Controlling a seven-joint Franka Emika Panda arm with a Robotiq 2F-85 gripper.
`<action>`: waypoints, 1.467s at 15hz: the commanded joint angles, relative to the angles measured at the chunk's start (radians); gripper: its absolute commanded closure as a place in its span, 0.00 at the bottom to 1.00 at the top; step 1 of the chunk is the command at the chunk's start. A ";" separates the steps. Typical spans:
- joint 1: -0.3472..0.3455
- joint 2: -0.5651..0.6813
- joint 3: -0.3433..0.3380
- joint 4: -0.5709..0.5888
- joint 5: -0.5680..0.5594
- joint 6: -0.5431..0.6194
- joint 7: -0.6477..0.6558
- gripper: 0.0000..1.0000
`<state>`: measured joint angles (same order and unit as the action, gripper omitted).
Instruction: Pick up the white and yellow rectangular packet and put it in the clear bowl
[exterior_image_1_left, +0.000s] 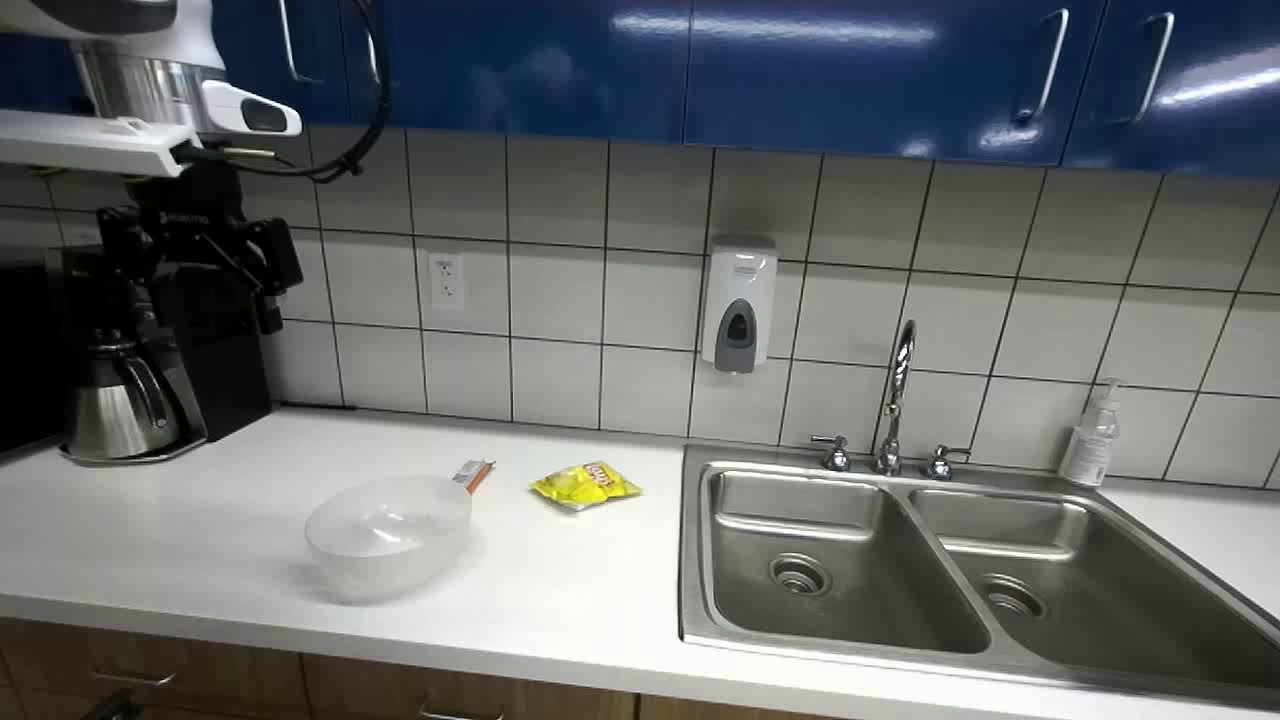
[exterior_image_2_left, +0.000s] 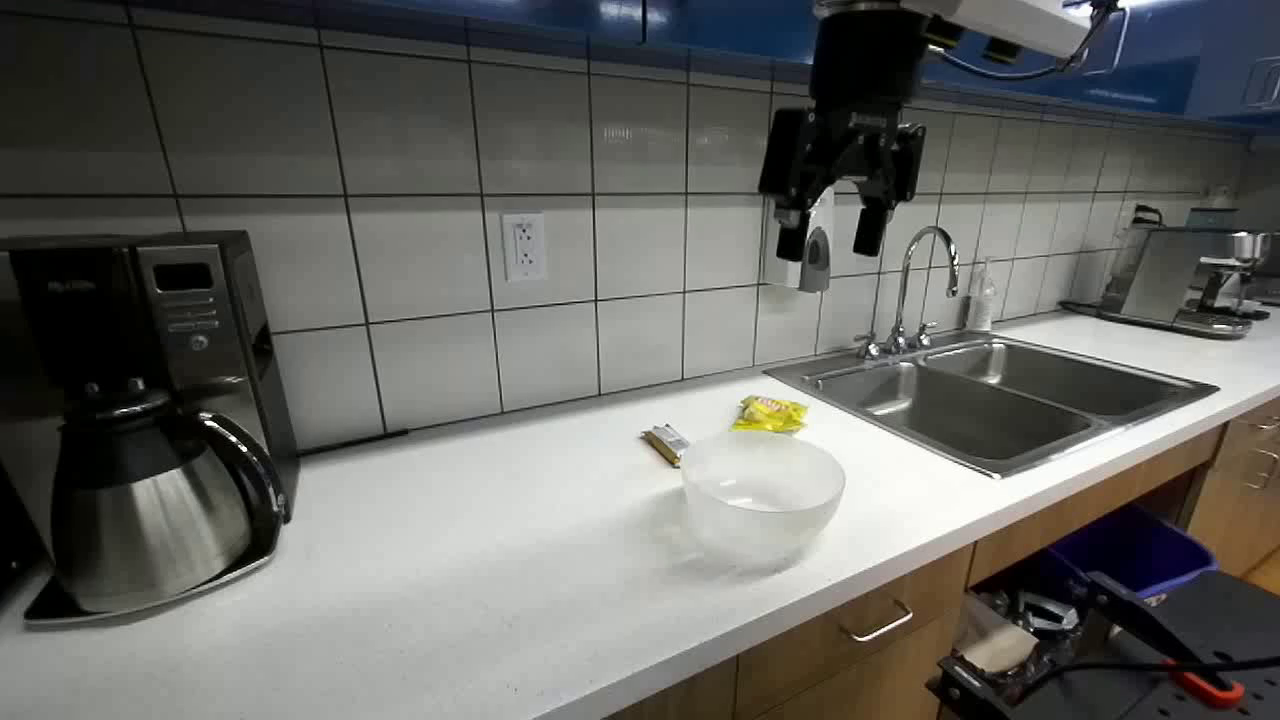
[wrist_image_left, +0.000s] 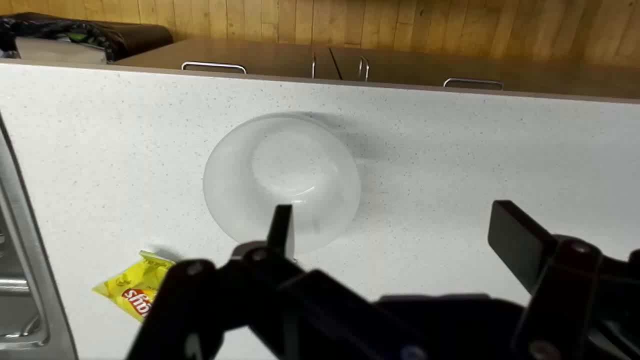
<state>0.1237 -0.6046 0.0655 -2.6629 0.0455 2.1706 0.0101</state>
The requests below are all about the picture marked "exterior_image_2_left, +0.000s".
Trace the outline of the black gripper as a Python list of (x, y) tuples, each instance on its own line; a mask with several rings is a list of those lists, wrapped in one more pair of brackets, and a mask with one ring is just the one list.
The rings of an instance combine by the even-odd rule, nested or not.
[(842, 8), (815, 22), (809, 106), (766, 127), (758, 191), (775, 201), (775, 259), (805, 259), (809, 207), (853, 181), (862, 196), (853, 253), (879, 254), (893, 205), (916, 191), (919, 137), (898, 123), (923, 58), (923, 16)]

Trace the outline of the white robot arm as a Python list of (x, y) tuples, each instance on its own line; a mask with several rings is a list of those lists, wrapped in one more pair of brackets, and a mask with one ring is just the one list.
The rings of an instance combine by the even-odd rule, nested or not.
[(953, 42), (978, 30), (997, 49), (1047, 57), (1043, 73), (1064, 73), (1083, 58), (1116, 0), (1090, 0), (1088, 13), (1067, 0), (811, 0), (811, 8), (809, 106), (770, 117), (754, 181), (770, 201), (781, 259), (805, 254), (811, 205), (840, 181), (858, 191), (853, 253), (879, 253), (893, 207), (919, 184), (923, 131), (898, 113), (926, 52), (969, 68)]

